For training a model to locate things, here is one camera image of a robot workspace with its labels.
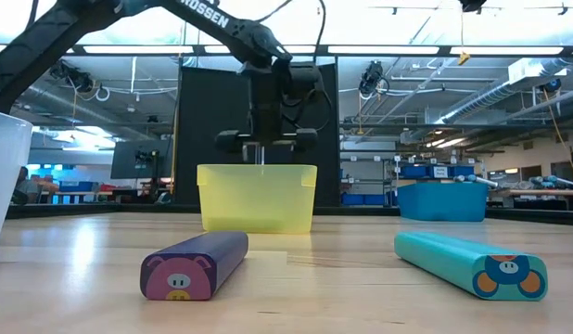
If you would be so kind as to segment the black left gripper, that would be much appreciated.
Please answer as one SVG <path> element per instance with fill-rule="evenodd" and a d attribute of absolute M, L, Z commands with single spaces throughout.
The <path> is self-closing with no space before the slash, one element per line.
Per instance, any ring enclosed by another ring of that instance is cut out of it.
<path fill-rule="evenodd" d="M 246 133 L 238 130 L 224 130 L 215 137 L 215 147 L 225 153 L 242 153 L 243 162 L 259 163 L 259 149 L 269 146 L 290 146 L 295 151 L 314 148 L 318 142 L 318 131 L 303 128 L 299 117 L 290 118 L 285 108 L 297 108 L 301 116 L 318 90 L 287 91 L 288 65 L 291 62 L 277 60 L 265 68 L 257 68 L 246 62 L 240 73 L 248 78 L 248 127 Z M 290 148 L 279 150 L 281 164 L 295 164 L 295 152 Z"/>

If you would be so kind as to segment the purple block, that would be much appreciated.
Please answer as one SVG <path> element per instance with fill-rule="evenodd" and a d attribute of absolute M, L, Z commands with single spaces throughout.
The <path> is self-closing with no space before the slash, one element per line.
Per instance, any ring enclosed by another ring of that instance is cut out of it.
<path fill-rule="evenodd" d="M 243 262 L 248 235 L 216 231 L 149 254 L 141 264 L 140 290 L 154 301 L 207 301 Z"/>

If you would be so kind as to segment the teal block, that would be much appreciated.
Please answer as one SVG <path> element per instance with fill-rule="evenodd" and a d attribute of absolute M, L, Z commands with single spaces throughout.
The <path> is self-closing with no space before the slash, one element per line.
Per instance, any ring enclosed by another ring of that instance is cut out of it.
<path fill-rule="evenodd" d="M 547 268 L 534 255 L 431 232 L 400 232 L 394 251 L 411 263 L 483 300 L 540 301 Z"/>

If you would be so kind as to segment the yellow translucent bin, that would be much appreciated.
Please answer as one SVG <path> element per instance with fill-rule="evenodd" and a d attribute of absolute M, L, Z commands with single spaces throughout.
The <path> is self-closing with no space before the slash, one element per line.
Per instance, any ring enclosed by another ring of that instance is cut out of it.
<path fill-rule="evenodd" d="M 306 164 L 200 164 L 203 228 L 308 234 L 318 168 Z"/>

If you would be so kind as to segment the black folding partition screen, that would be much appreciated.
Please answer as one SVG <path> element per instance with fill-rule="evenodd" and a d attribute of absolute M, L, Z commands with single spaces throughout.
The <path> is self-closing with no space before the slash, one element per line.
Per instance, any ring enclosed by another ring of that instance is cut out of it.
<path fill-rule="evenodd" d="M 332 106 L 324 100 L 304 111 L 299 124 L 319 130 L 315 148 L 295 153 L 296 163 L 318 168 L 314 205 L 337 207 L 339 191 L 339 117 L 337 114 L 337 66 L 321 65 L 325 91 Z M 241 154 L 227 154 L 215 147 L 215 136 L 223 130 L 248 131 L 248 83 L 233 71 L 198 68 L 182 69 L 180 105 L 175 154 L 175 201 L 197 206 L 197 166 L 210 163 L 241 163 Z M 265 149 L 265 161 L 278 164 L 279 150 Z"/>

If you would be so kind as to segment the ceiling strip light row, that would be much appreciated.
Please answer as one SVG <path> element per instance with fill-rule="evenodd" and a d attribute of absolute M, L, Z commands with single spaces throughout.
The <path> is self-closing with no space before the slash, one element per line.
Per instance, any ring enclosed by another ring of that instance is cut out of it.
<path fill-rule="evenodd" d="M 457 57 L 466 53 L 478 58 L 573 57 L 573 45 L 288 45 L 292 55 Z M 224 45 L 75 45 L 69 56 L 96 55 L 228 55 Z"/>

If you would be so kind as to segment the black ceiling-hung device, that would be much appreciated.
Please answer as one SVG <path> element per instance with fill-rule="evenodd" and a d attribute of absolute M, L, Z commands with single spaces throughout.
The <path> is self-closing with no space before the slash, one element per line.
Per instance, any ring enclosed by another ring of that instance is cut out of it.
<path fill-rule="evenodd" d="M 370 96 L 380 94 L 382 91 L 387 92 L 389 88 L 389 81 L 383 74 L 382 63 L 378 60 L 371 61 L 362 74 L 359 92 L 364 96 Z"/>
<path fill-rule="evenodd" d="M 79 93 L 89 93 L 94 90 L 96 84 L 91 74 L 72 67 L 64 60 L 58 60 L 48 71 L 54 79 L 64 80 Z"/>

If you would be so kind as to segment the storage shelf with bins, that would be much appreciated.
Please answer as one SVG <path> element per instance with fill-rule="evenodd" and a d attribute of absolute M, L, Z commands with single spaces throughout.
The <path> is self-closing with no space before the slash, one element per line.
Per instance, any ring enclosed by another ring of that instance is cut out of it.
<path fill-rule="evenodd" d="M 485 172 L 483 161 L 450 156 L 420 160 L 416 156 L 349 155 L 340 160 L 340 204 L 358 207 L 395 207 L 402 186 L 416 182 L 451 182 L 458 176 Z"/>

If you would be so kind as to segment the blue plastic bin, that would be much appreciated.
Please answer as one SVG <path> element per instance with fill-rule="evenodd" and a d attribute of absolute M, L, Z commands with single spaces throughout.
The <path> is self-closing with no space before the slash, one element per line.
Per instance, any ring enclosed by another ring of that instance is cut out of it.
<path fill-rule="evenodd" d="M 477 183 L 416 183 L 398 188 L 401 216 L 421 221 L 481 222 L 488 187 Z"/>

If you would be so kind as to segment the background wooden desk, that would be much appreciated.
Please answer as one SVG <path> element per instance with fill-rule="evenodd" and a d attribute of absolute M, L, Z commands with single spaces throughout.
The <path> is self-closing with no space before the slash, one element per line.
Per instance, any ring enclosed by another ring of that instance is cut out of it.
<path fill-rule="evenodd" d="M 48 192 L 42 191 L 37 198 L 39 204 L 84 204 L 101 202 L 134 202 L 140 198 L 135 189 L 118 189 L 110 191 L 76 191 L 76 192 Z"/>

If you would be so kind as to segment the person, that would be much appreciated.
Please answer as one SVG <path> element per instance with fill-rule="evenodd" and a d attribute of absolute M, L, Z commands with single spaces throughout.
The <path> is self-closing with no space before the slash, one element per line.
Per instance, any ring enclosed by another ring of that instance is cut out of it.
<path fill-rule="evenodd" d="M 35 182 L 28 178 L 29 170 L 23 166 L 19 170 L 19 176 L 11 197 L 11 202 L 17 205 L 38 204 L 41 202 L 42 194 L 56 193 L 58 188 L 55 184 L 40 181 Z"/>

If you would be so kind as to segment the white translucent bin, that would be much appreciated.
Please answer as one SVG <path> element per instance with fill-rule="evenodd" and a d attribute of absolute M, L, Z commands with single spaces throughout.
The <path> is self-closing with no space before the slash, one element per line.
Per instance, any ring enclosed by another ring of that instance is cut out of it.
<path fill-rule="evenodd" d="M 28 162 L 31 141 L 30 122 L 0 112 L 0 233 L 19 170 Z"/>

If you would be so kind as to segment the silver ventilation duct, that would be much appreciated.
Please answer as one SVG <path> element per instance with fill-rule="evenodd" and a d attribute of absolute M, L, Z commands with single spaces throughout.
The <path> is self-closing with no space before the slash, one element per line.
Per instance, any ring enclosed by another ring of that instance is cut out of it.
<path fill-rule="evenodd" d="M 507 68 L 507 74 L 455 103 L 436 120 L 451 124 L 463 117 L 486 109 L 531 87 L 547 84 L 567 74 L 573 58 L 521 58 Z"/>
<path fill-rule="evenodd" d="M 96 126 L 114 135 L 130 139 L 153 139 L 145 126 L 131 125 L 122 118 L 105 110 L 103 105 L 112 101 L 113 90 L 97 86 L 93 93 L 76 94 L 73 87 L 35 83 L 20 93 L 13 101 L 5 97 L 13 96 L 0 79 L 0 112 L 29 121 L 35 126 Z"/>

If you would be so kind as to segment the black aluminium table frame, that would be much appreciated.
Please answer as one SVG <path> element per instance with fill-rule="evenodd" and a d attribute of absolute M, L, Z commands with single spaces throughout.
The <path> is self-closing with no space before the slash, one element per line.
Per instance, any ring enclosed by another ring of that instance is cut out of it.
<path fill-rule="evenodd" d="M 112 212 L 200 213 L 200 208 L 198 206 L 178 204 L 33 204 L 10 206 L 7 210 L 6 219 L 88 215 Z M 400 211 L 397 208 L 318 207 L 313 211 L 313 214 L 334 216 L 399 216 Z M 573 211 L 487 209 L 485 217 L 541 224 L 573 225 Z"/>

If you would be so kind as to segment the black wall monitor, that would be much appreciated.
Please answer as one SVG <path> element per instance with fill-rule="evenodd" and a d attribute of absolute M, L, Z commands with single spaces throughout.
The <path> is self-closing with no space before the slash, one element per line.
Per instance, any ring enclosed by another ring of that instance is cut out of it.
<path fill-rule="evenodd" d="M 172 141 L 141 140 L 116 144 L 111 179 L 163 178 L 172 174 Z"/>

